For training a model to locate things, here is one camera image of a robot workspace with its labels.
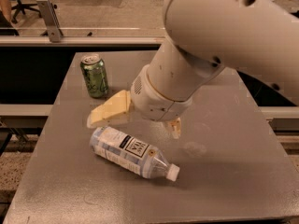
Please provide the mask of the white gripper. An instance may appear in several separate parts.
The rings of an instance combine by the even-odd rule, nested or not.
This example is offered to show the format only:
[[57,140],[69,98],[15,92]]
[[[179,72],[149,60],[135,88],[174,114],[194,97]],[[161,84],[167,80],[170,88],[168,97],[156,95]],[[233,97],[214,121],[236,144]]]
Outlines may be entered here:
[[179,139],[181,135],[179,117],[192,104],[192,98],[184,102],[164,98],[150,84],[147,75],[149,67],[145,65],[141,69],[130,91],[119,91],[93,109],[87,118],[87,127],[92,129],[128,123],[135,109],[143,119],[165,121],[165,129],[174,139]]

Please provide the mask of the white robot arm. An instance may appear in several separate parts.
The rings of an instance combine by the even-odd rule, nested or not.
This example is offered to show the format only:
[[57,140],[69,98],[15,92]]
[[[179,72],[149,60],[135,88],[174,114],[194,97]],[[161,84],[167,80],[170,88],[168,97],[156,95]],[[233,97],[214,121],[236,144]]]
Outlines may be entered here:
[[163,21],[151,63],[91,112],[88,127],[123,124],[137,111],[179,137],[194,93],[226,67],[299,104],[299,20],[271,0],[164,0]]

